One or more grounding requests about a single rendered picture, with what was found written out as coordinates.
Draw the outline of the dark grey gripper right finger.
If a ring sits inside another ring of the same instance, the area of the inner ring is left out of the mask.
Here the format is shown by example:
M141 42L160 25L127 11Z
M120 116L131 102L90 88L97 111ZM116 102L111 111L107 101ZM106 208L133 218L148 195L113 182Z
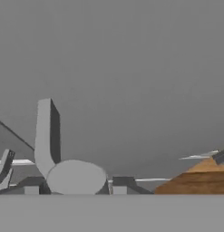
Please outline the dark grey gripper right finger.
M152 194L152 191L139 186L134 177L113 177L110 184L112 195Z

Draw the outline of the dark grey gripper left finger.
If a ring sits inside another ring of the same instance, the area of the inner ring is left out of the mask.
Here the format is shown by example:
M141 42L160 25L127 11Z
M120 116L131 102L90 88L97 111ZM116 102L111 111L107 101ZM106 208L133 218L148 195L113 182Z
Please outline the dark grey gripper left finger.
M43 177L27 177L21 180L17 185L0 190L0 195L6 194L50 194L45 179Z

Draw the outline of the grey sink tap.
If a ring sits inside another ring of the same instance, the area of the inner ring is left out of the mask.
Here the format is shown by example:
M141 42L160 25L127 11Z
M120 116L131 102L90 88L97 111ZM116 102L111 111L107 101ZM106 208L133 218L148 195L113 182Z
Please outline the grey sink tap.
M37 105L34 160L52 193L109 194L103 168L78 159L62 160L61 116L51 98L42 99Z

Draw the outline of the brown wooden block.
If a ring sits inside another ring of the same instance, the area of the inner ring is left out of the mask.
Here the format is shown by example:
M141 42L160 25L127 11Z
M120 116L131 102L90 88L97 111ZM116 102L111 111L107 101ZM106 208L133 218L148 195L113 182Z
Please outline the brown wooden block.
M224 194L224 164L205 159L155 189L155 194Z

